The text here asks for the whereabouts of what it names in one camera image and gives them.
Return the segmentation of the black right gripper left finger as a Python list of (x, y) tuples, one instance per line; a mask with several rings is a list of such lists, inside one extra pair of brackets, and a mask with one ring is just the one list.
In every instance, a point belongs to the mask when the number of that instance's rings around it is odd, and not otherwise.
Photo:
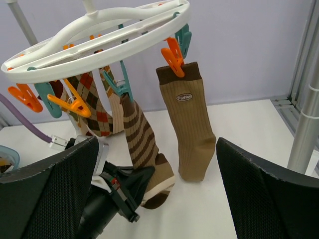
[(0, 177), (2, 239), (73, 239), (97, 161), (96, 137)]

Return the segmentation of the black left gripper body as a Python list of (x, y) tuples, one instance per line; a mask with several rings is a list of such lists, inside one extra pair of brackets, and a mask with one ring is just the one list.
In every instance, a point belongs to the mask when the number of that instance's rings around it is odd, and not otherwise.
[(138, 206), (134, 199), (128, 190), (121, 185), (118, 174), (119, 167), (106, 161), (100, 175), (110, 187), (111, 193), (96, 186), (90, 186), (78, 232), (75, 236), (77, 239), (97, 238), (116, 214), (120, 214), (131, 223), (140, 218), (136, 213)]

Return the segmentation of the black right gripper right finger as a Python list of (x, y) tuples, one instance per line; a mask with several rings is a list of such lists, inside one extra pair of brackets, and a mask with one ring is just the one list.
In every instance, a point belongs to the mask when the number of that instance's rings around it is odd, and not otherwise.
[(216, 155), (239, 239), (317, 239), (319, 180), (219, 138)]

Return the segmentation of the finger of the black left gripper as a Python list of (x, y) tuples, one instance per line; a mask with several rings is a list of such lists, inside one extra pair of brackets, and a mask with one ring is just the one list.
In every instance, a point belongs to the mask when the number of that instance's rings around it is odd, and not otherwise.
[(147, 186), (155, 172), (153, 166), (134, 169), (132, 166), (119, 167), (121, 185), (124, 186), (137, 206), (142, 204)]

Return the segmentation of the brown striped sock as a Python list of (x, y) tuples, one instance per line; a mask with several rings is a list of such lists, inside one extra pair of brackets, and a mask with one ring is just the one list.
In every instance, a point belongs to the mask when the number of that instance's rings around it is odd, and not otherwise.
[(168, 198), (175, 175), (166, 157), (159, 152), (155, 134), (140, 106), (125, 94), (120, 97), (126, 141), (134, 169), (154, 167), (141, 206), (146, 209), (160, 207)]

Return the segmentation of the plain brown sock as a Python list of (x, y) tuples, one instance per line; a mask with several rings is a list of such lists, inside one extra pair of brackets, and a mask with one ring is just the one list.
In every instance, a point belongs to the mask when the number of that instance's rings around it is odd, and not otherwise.
[(179, 78), (169, 66), (156, 73), (159, 88), (178, 142), (178, 172), (186, 182), (204, 180), (215, 153), (214, 135), (207, 111), (204, 84), (198, 63), (182, 66)]

